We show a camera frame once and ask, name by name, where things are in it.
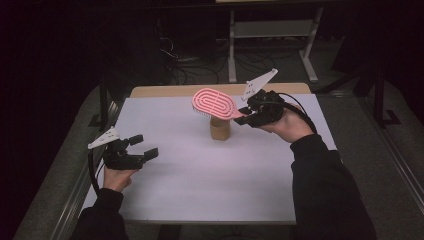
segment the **dark background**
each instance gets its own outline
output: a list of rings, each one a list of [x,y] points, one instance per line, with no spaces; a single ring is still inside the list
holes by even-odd
[[[228,14],[222,12],[202,19],[195,13],[105,16],[85,11],[98,4],[1,3],[1,239],[13,237],[79,107],[101,79],[115,99],[134,86],[166,85],[171,59],[158,51],[161,33],[190,54],[213,56],[215,38],[228,29]],[[423,122],[422,10],[422,4],[408,1],[332,7],[325,11],[318,35],[346,35],[337,70],[349,73],[371,60],[383,63],[388,80]],[[197,35],[189,37],[193,29]]]

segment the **wire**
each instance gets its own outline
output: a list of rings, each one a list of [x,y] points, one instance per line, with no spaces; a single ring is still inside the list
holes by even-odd
[[[305,113],[305,115],[308,116],[308,114],[306,113],[305,108],[302,106],[302,104],[300,104],[299,101],[297,101],[296,98],[294,98],[293,96],[291,96],[290,94],[287,94],[287,93],[277,93],[277,94],[278,95],[284,95],[284,96],[287,96],[287,97],[290,97],[291,99],[293,99],[302,108],[302,111]]]
[[[88,174],[90,175],[91,184],[93,185],[93,189],[96,192],[96,195],[99,195],[100,188],[94,172],[93,149],[90,149],[90,152],[88,153]]]
[[[189,65],[193,64],[193,62],[199,62],[199,64],[195,65]],[[182,58],[178,59],[178,65],[180,67],[204,67],[215,63],[214,60],[210,59],[209,57],[192,57],[192,58]]]
[[[97,169],[97,174],[96,174],[96,181],[97,182],[99,181],[100,170],[102,170],[104,166],[105,166],[105,163],[102,163],[102,165],[99,167],[99,169]]]
[[[289,105],[291,105],[290,103],[281,103],[281,102],[268,102],[268,101],[263,101],[263,102],[261,102],[261,105],[262,104],[273,104],[273,105],[281,105],[281,106],[283,106],[283,107],[286,107],[287,106],[287,104],[289,104]],[[303,112],[306,116],[308,116],[308,114],[304,111],[304,108],[301,106],[301,105],[299,105],[301,108],[302,108],[302,110],[300,110],[300,109],[298,109],[298,108],[296,108],[295,106],[293,106],[294,108],[296,108],[297,109],[297,111],[301,111],[301,112]]]
[[[167,38],[167,37],[160,37],[161,40],[168,40],[169,43],[171,43],[171,52],[174,50],[174,43],[172,42],[171,39]]]
[[[212,60],[208,57],[203,57],[198,59],[198,64],[188,63],[188,62],[180,62],[178,61],[177,64],[174,66],[174,69],[176,70],[176,75],[178,76],[178,72],[182,72],[184,74],[184,81],[183,85],[188,84],[188,80],[192,80],[193,84],[196,84],[195,77],[196,76],[211,76],[214,75],[216,77],[216,84],[219,84],[219,73],[224,69],[224,66],[227,63],[227,57],[224,58],[225,60],[222,61],[222,63],[218,66],[218,70],[214,70],[216,63],[219,62],[219,60]]]
[[[166,50],[163,50],[163,49],[159,49],[161,52],[164,52],[164,53],[166,53],[168,56],[170,56],[170,57],[173,57],[173,58],[177,58],[178,59],[178,54],[172,54],[172,53],[170,53],[170,52],[168,52],[168,51],[166,51]]]
[[[172,73],[172,77],[175,79],[175,85],[180,85],[180,77],[178,76],[178,71],[176,71],[177,77],[175,77],[173,71],[171,73]]]
[[[246,48],[246,43],[245,42],[241,42],[240,43],[241,47],[245,50],[243,51],[243,56],[249,61],[246,62],[245,60],[243,60],[240,57],[234,57],[237,60],[237,63],[244,68],[245,70],[249,71],[249,72],[253,72],[253,73],[263,73],[262,71],[268,71],[269,69],[275,68],[276,64],[275,61],[276,59],[286,59],[289,58],[291,56],[293,56],[294,54],[297,53],[296,50],[293,50],[292,52],[290,52],[288,55],[284,55],[284,56],[280,56],[280,57],[274,57],[273,55],[278,52],[282,47],[282,45],[278,45],[277,47],[275,47],[274,49],[269,50],[269,53],[262,55],[258,52],[256,53],[246,53],[246,51],[249,51],[249,49]],[[261,49],[264,49],[264,47],[261,47],[257,41],[255,41],[255,49],[259,49],[259,51],[261,51]],[[271,62],[271,67],[269,67],[266,63],[266,61],[270,61]],[[248,67],[251,68],[255,68],[260,70],[260,72],[250,69]]]

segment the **white board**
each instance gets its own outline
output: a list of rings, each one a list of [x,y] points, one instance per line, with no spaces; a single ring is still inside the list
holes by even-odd
[[[335,149],[315,95],[293,96],[329,149]],[[238,108],[246,105],[240,96],[234,99]],[[192,109],[191,97],[128,98],[115,127],[121,139],[143,134],[144,142],[128,147],[130,154],[159,148],[159,156],[133,175],[132,185],[123,192],[124,219],[295,223],[293,153],[277,135],[231,122],[228,140],[212,140],[209,118]],[[90,188],[83,208],[95,199]]]

